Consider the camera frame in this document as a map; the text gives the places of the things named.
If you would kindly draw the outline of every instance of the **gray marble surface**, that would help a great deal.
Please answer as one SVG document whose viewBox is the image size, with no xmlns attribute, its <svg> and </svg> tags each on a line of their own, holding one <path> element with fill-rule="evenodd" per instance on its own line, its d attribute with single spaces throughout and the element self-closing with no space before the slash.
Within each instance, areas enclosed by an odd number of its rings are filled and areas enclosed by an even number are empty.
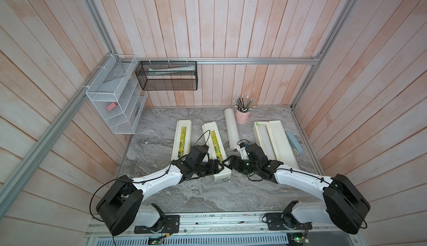
<svg viewBox="0 0 427 246">
<path fill-rule="evenodd" d="M 176 122 L 191 120 L 192 144 L 203 134 L 201 126 L 215 121 L 227 156 L 230 151 L 224 108 L 145 109 L 133 136 L 120 175 L 130 178 L 156 172 L 170 164 Z M 240 139 L 254 143 L 254 121 L 280 120 L 285 131 L 292 131 L 304 149 L 296 157 L 301 170 L 316 173 L 306 145 L 293 121 L 290 108 L 256 108 L 246 124 L 238 124 Z M 270 181 L 252 182 L 232 171 L 230 181 L 214 181 L 213 176 L 182 182 L 149 197 L 143 203 L 156 203 L 164 212 L 260 211 L 283 210 L 292 200 L 317 201 L 301 190 Z"/>
</svg>

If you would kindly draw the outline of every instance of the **metal base plate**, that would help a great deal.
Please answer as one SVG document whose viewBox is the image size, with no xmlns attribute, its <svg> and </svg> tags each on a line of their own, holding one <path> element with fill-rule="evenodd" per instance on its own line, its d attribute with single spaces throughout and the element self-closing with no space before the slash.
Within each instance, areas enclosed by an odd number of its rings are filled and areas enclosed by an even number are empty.
<svg viewBox="0 0 427 246">
<path fill-rule="evenodd" d="M 283 213 L 266 213 L 265 217 L 270 231 L 290 230 L 290 228 L 288 228 L 290 225 L 282 218 Z M 311 223 L 303 223 L 300 224 L 300 226 L 297 225 L 295 229 L 312 229 L 312 225 Z"/>
<path fill-rule="evenodd" d="M 179 232 L 179 215 L 167 215 L 164 217 L 164 225 L 161 231 L 153 233 L 150 228 L 146 226 L 136 226 L 135 234 L 164 234 L 164 233 L 178 233 Z"/>
</svg>

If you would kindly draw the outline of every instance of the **white paper roll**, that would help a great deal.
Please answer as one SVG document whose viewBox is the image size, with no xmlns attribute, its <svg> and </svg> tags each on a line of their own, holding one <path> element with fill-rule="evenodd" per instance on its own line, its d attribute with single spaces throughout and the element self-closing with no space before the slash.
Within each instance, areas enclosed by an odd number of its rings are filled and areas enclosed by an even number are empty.
<svg viewBox="0 0 427 246">
<path fill-rule="evenodd" d="M 234 110 L 229 108 L 224 111 L 226 117 L 227 135 L 228 142 L 230 143 L 230 150 L 238 151 L 239 132 L 238 125 L 236 123 L 236 117 L 234 116 Z"/>
<path fill-rule="evenodd" d="M 268 135 L 267 126 L 260 124 L 258 128 L 260 130 L 265 155 L 269 160 L 275 160 L 276 157 L 274 155 L 273 146 L 271 145 L 270 136 Z"/>
</svg>

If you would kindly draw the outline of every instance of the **pink metal cup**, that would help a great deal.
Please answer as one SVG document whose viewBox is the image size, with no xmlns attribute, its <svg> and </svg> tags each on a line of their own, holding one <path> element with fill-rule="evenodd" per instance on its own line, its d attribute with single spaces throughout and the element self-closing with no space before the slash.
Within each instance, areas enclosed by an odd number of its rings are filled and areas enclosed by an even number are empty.
<svg viewBox="0 0 427 246">
<path fill-rule="evenodd" d="M 239 110 L 236 110 L 236 122 L 238 122 L 239 124 L 246 124 L 248 122 L 250 113 L 250 111 L 243 113 Z"/>
</svg>

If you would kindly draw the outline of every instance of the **wooden wall panel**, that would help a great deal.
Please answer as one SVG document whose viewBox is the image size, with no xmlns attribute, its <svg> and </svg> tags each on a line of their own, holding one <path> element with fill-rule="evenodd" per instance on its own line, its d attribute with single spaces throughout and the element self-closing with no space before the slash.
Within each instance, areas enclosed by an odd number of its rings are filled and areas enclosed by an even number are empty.
<svg viewBox="0 0 427 246">
<path fill-rule="evenodd" d="M 426 8 L 361 0 L 296 107 L 326 174 L 370 202 L 370 245 L 427 240 Z"/>
<path fill-rule="evenodd" d="M 302 57 L 318 54 L 345 1 L 95 3 L 120 53 L 138 57 Z M 289 105 L 309 69 L 307 65 L 203 65 L 197 91 L 150 91 L 151 103 L 146 105 L 230 105 L 240 94 L 251 95 L 255 104 Z"/>
<path fill-rule="evenodd" d="M 83 0 L 0 0 L 0 13 L 3 185 L 107 48 Z M 0 221 L 0 244 L 79 244 L 125 140 L 85 102 Z"/>
</svg>

